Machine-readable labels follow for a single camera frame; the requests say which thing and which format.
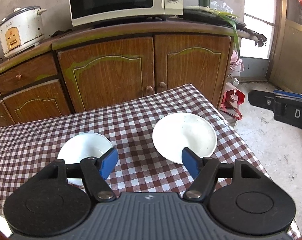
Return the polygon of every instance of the white plate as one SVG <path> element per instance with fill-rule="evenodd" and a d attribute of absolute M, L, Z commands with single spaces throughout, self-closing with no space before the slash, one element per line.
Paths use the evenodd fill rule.
<path fill-rule="evenodd" d="M 111 142 L 101 134 L 82 133 L 74 136 L 62 146 L 58 159 L 63 159 L 65 164 L 79 163 L 90 156 L 99 158 L 112 147 Z M 82 179 L 68 179 L 68 182 L 83 186 Z"/>
<path fill-rule="evenodd" d="M 153 129 L 152 140 L 164 158 L 178 164 L 182 164 L 183 148 L 189 147 L 203 158 L 211 156 L 217 144 L 210 123 L 191 113 L 174 113 L 163 117 Z"/>

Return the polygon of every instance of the metal screw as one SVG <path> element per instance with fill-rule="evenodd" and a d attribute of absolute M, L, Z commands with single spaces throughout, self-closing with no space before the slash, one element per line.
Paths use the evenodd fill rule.
<path fill-rule="evenodd" d="M 186 192 L 186 196 L 188 198 L 199 198 L 201 197 L 201 193 L 197 190 L 189 190 Z"/>
<path fill-rule="evenodd" d="M 110 191 L 100 191 L 98 193 L 98 197 L 100 199 L 110 199 L 114 196 L 113 192 L 110 192 Z"/>

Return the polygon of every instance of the door frame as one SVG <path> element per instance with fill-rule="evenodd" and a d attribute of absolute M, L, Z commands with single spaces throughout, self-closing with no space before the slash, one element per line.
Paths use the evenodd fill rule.
<path fill-rule="evenodd" d="M 282 43 L 284 38 L 284 29 L 286 22 L 287 0 L 276 0 L 276 15 L 275 15 L 275 29 L 273 35 L 273 43 L 269 57 L 269 67 L 266 72 L 266 78 L 272 80 L 274 78 L 278 61 L 281 54 Z"/>

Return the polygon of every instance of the plastic bag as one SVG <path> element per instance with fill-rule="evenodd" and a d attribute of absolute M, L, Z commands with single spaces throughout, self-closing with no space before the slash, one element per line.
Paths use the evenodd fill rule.
<path fill-rule="evenodd" d="M 233 50 L 233 54 L 231 56 L 230 69 L 232 69 L 234 71 L 238 71 L 238 72 L 244 71 L 244 63 L 238 57 L 238 53 L 236 50 Z"/>
<path fill-rule="evenodd" d="M 212 1 L 210 3 L 210 8 L 220 12 L 233 13 L 233 9 L 223 1 Z"/>

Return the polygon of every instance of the black round pad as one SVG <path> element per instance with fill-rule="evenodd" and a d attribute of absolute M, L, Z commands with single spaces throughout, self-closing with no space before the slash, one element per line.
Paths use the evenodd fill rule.
<path fill-rule="evenodd" d="M 292 198 L 269 179 L 245 179 L 218 189 L 208 209 L 224 227 L 251 236 L 266 236 L 289 227 L 295 216 Z"/>
<path fill-rule="evenodd" d="M 245 212 L 262 214 L 273 207 L 273 200 L 263 193 L 246 192 L 236 198 L 236 204 Z"/>
<path fill-rule="evenodd" d="M 8 197 L 3 212 L 14 231 L 49 237 L 78 226 L 90 208 L 90 198 L 81 189 L 46 179 Z"/>

